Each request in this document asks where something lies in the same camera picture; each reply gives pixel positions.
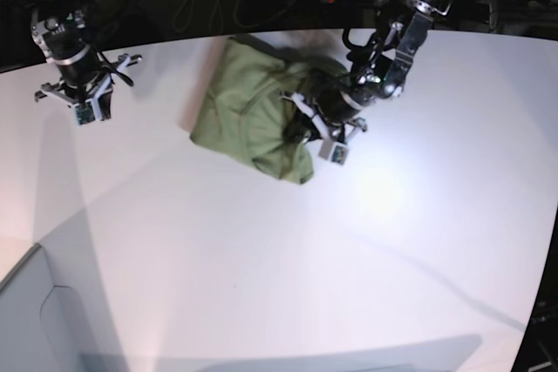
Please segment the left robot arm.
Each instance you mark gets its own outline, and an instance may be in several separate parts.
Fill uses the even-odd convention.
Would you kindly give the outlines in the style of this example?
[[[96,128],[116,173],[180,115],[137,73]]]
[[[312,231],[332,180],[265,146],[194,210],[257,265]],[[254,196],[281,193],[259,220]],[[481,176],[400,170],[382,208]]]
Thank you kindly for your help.
[[[298,91],[282,98],[296,107],[283,130],[288,143],[332,139],[346,143],[347,126],[365,131],[360,113],[379,99],[392,99],[405,87],[418,49],[435,20],[448,14],[454,0],[381,0],[375,30],[366,44],[354,44],[342,33],[350,69],[319,70]]]

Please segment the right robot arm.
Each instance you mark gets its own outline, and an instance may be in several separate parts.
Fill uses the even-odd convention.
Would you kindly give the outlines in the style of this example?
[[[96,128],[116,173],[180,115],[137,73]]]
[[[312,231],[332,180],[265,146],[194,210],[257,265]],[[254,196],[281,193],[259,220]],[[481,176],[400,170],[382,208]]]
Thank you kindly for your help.
[[[78,125],[107,121],[112,117],[114,78],[134,86],[125,70],[142,61],[142,56],[121,54],[109,60],[99,48],[101,39],[120,19],[132,0],[125,0],[105,23],[96,20],[97,0],[51,0],[31,14],[31,37],[45,61],[53,64],[59,80],[42,84],[34,94],[60,101]]]

